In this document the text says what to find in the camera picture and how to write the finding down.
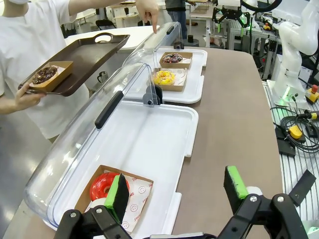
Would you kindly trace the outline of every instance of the brown tabletop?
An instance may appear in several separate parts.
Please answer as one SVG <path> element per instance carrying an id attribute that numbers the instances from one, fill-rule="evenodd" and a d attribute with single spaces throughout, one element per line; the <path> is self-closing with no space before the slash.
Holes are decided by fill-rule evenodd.
<path id="1" fill-rule="evenodd" d="M 173 234 L 218 235 L 232 213 L 223 188 L 226 165 L 236 165 L 246 186 L 272 198 L 282 193 L 278 147 L 257 68 L 243 52 L 208 52 L 202 99 L 190 105 L 199 114 L 193 153 L 185 158 L 177 191 L 182 193 Z M 53 238 L 53 230 L 33 216 L 24 238 Z M 248 238 L 266 239 L 255 226 Z"/>

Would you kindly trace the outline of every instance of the display case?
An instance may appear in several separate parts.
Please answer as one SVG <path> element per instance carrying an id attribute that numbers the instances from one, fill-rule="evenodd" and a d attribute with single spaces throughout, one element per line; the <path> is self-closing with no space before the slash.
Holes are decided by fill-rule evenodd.
<path id="1" fill-rule="evenodd" d="M 136 86 L 141 79 L 146 88 Z M 198 115 L 191 108 L 158 105 L 157 99 L 149 65 L 116 71 L 39 164 L 24 192 L 26 204 L 56 229 L 105 165 L 154 181 L 131 236 L 170 234 L 181 197 L 176 187 L 184 157 L 191 156 Z"/>
<path id="2" fill-rule="evenodd" d="M 202 69 L 206 66 L 207 52 L 196 47 L 190 49 L 184 48 L 186 39 L 181 38 L 181 29 L 178 22 L 169 22 L 162 25 L 156 34 L 151 34 L 130 56 L 124 61 L 123 66 L 143 62 L 150 66 L 153 78 L 162 76 L 165 79 L 167 76 L 173 75 L 178 78 L 174 82 L 170 80 L 166 85 L 160 85 L 163 89 L 163 100 L 165 102 L 176 102 L 184 104 L 193 104 L 201 99 L 204 76 Z M 177 55 L 176 63 L 164 62 L 167 56 Z M 183 71 L 185 76 L 184 81 L 179 78 L 177 72 Z M 141 83 L 136 83 L 140 89 L 145 88 Z"/>

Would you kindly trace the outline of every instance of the face mask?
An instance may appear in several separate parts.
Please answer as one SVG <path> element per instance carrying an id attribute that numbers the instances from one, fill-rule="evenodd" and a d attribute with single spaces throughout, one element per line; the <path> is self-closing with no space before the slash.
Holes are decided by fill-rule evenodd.
<path id="1" fill-rule="evenodd" d="M 15 3 L 15 4 L 25 4 L 27 3 L 29 0 L 9 0 L 11 3 Z"/>

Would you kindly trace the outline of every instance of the brown serving tray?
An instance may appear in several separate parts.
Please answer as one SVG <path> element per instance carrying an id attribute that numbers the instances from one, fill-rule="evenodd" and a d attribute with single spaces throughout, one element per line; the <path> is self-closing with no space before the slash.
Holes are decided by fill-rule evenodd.
<path id="1" fill-rule="evenodd" d="M 111 40 L 95 42 L 97 37 L 104 35 L 110 36 Z M 121 49 L 129 37 L 130 35 L 112 35 L 105 32 L 91 38 L 78 39 L 35 70 L 19 85 L 19 89 L 47 63 L 51 61 L 73 61 L 72 74 L 65 78 L 52 92 L 46 92 L 48 94 L 70 96 L 111 56 Z M 28 92 L 39 93 L 37 90 L 29 90 Z"/>

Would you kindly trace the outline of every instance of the neck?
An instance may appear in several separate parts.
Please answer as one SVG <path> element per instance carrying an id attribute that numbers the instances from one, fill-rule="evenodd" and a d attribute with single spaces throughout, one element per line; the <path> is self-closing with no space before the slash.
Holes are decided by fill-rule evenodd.
<path id="1" fill-rule="evenodd" d="M 28 12 L 28 3 L 15 4 L 9 0 L 4 0 L 3 16 L 5 17 L 18 17 L 24 16 Z"/>

